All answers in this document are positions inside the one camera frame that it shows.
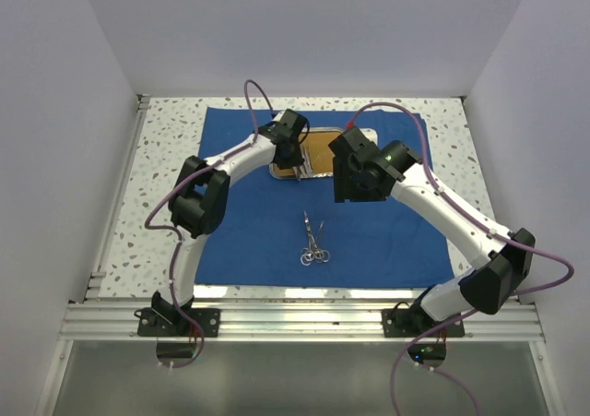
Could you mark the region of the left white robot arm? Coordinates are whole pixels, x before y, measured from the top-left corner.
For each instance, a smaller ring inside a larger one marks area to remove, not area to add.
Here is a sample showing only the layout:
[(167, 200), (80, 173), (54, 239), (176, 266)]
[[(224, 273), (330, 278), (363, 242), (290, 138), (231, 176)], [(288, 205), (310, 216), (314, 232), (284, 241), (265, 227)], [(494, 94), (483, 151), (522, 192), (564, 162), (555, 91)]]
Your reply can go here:
[(280, 169), (303, 164), (300, 136), (309, 130), (307, 118), (285, 110), (268, 124), (256, 125), (254, 132), (234, 147), (205, 159), (191, 156), (185, 160), (174, 188), (145, 222), (148, 230), (177, 235), (167, 285), (151, 300), (151, 310), (168, 333), (184, 336), (193, 330), (199, 336), (204, 334), (189, 311), (195, 274), (208, 236), (225, 217), (231, 186), (270, 164)]

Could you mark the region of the steel surgical scissors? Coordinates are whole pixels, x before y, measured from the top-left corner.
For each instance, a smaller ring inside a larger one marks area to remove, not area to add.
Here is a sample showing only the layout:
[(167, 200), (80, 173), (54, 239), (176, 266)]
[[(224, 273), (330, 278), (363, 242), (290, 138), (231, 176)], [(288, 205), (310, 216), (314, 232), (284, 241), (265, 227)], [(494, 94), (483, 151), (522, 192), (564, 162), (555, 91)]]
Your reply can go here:
[(304, 221), (304, 227), (305, 227), (305, 232), (306, 232), (306, 236), (307, 236), (307, 246), (304, 247), (304, 248), (308, 248), (308, 246), (309, 246), (309, 241), (308, 241), (308, 239), (309, 239), (309, 233), (310, 232), (313, 232), (313, 229), (312, 229), (312, 225), (311, 225), (310, 219), (309, 219), (308, 214), (307, 214), (306, 211), (303, 212), (303, 221)]

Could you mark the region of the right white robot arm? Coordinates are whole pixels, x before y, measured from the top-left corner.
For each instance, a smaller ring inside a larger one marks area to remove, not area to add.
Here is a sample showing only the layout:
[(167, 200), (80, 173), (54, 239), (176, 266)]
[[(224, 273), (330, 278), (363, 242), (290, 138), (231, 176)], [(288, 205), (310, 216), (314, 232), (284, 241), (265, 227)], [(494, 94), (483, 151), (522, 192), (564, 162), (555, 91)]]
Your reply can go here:
[(475, 309), (496, 314), (528, 275), (535, 238), (512, 232), (472, 208), (433, 174), (403, 142), (379, 148), (357, 127), (332, 140), (335, 201), (377, 202), (388, 197), (418, 213), (466, 258), (466, 273), (429, 287), (403, 313), (421, 335), (443, 321)]

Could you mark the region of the steel forceps clamp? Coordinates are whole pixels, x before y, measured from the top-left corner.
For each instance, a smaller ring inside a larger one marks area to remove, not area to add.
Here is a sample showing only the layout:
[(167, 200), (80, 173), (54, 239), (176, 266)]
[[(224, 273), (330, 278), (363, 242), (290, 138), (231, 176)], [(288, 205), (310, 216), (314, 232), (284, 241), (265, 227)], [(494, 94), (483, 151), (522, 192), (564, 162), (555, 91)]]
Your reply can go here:
[(309, 266), (313, 262), (327, 263), (330, 258), (330, 253), (324, 249), (304, 248), (301, 252), (300, 262), (304, 266)]
[(316, 234), (313, 234), (312, 232), (309, 233), (309, 239), (308, 239), (309, 246), (308, 246), (308, 248), (324, 249), (321, 247), (321, 238), (323, 235), (324, 227), (325, 227), (325, 222), (322, 220), (320, 222), (319, 227), (318, 227), (317, 233)]

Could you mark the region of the blue surgical cloth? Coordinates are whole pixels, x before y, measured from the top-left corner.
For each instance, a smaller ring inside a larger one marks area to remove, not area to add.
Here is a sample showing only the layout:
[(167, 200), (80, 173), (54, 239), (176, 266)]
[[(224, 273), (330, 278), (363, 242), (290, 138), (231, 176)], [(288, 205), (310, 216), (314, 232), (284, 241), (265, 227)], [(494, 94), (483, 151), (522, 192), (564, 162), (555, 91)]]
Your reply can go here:
[[(300, 262), (324, 221), (327, 263)], [(425, 288), (453, 277), (448, 244), (419, 214), (389, 198), (336, 203), (333, 182), (277, 180), (268, 167), (229, 191), (226, 213), (208, 237), (195, 275), (200, 284), (326, 288)]]

